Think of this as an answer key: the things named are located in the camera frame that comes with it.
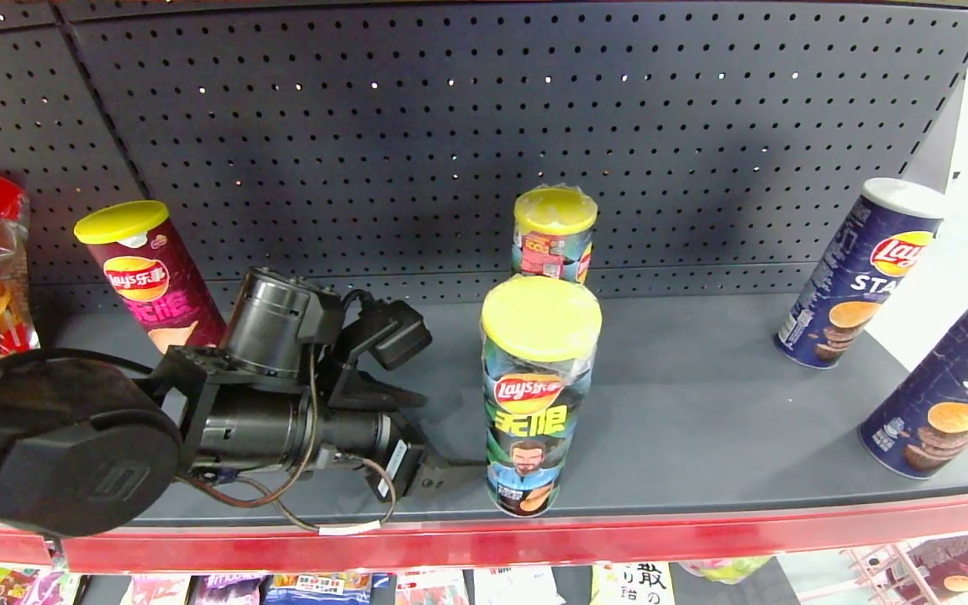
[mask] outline potato chip can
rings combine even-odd
[[[487,485],[505,513],[535,517],[557,497],[601,322],[592,292],[547,276],[512,276],[484,299]]]
[[[870,179],[776,333],[796,363],[834,367],[933,241],[945,198],[898,179]]]
[[[73,234],[160,353],[170,345],[219,344],[226,323],[164,203],[145,199],[97,210]]]
[[[537,187],[514,203],[513,272],[585,283],[597,207],[577,187]]]
[[[967,447],[968,310],[857,433],[887,468],[915,479]]]

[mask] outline cartoon face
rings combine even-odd
[[[514,470],[521,476],[540,470],[545,460],[545,452],[541,448],[521,449],[517,445],[510,452],[510,459],[514,463]]]

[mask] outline purple chip can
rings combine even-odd
[[[926,479],[968,445],[968,310],[857,428],[861,443],[900,475]]]
[[[803,366],[834,367],[933,240],[944,208],[944,194],[924,185],[865,181],[776,333],[776,348]]]

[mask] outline red shelf edge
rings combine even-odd
[[[775,512],[393,523],[331,537],[286,528],[116,529],[62,540],[70,570],[396,571],[425,566],[578,566],[845,548],[968,532],[968,494]],[[0,525],[0,562],[50,563],[41,537]]]

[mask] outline lower shelf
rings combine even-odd
[[[763,555],[968,531],[968,450],[926,481],[873,460],[854,428],[906,372],[868,336],[832,371],[784,359],[770,334],[791,302],[603,300],[594,382],[543,517],[498,512],[483,472],[474,485],[404,499],[380,532],[337,539],[301,533],[271,507],[229,508],[172,486],[127,528],[65,540],[66,555],[83,573],[395,570]],[[429,397],[418,418],[441,452],[481,459],[480,306],[420,311],[434,344],[392,374],[368,369]],[[68,318],[45,341],[158,356],[124,315]],[[319,522],[381,513],[344,471],[318,472],[284,502]]]

